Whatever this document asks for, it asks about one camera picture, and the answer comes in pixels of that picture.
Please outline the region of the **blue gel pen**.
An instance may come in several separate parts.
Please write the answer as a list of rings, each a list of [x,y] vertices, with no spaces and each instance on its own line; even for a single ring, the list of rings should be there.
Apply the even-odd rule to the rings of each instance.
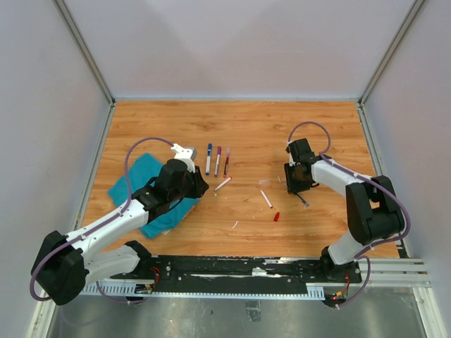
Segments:
[[[309,207],[309,202],[306,201],[303,197],[300,196],[299,193],[295,193],[295,196],[306,206]]]

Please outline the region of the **white blue deli marker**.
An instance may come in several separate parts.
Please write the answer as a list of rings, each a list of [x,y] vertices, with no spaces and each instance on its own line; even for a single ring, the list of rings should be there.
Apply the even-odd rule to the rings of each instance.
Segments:
[[[211,171],[211,157],[207,157],[207,153],[206,153],[205,174],[210,175],[210,171]]]

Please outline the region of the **white whiteboard marker purple end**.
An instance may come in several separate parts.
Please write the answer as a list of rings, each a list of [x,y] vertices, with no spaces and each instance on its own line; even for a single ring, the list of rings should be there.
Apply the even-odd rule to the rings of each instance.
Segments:
[[[216,154],[216,162],[215,162],[215,168],[214,168],[214,177],[218,177],[220,163],[221,163],[221,157],[218,157],[217,154]]]

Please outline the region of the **pink transparent gel pen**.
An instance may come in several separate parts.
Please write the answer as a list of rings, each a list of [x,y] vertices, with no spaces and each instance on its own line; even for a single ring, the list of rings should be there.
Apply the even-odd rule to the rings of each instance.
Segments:
[[[230,161],[230,157],[229,157],[229,158],[225,157],[225,165],[224,165],[224,171],[223,171],[223,178],[227,178],[227,176],[228,176],[229,161]]]

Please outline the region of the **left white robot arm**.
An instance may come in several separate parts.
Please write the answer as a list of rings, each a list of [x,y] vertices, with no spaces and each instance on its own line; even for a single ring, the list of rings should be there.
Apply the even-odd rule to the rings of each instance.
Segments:
[[[152,254],[131,241],[114,251],[105,248],[124,234],[167,214],[185,199],[199,199],[209,188],[199,166],[171,159],[159,175],[130,195],[117,209],[82,229],[61,234],[55,230],[43,240],[31,270],[30,293],[35,285],[46,293],[45,301],[62,306],[85,286],[117,275],[137,279],[151,271]]]

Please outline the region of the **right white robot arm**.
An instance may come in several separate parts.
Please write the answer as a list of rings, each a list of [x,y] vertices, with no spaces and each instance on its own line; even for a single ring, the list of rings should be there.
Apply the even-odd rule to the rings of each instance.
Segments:
[[[284,171],[288,193],[297,196],[322,184],[346,201],[347,231],[321,252],[318,269],[323,279],[343,280],[345,273],[356,268],[354,260],[360,251],[404,230],[402,209],[394,200],[388,177],[360,175],[328,156],[317,156],[305,138],[288,142],[286,151],[289,161]]]

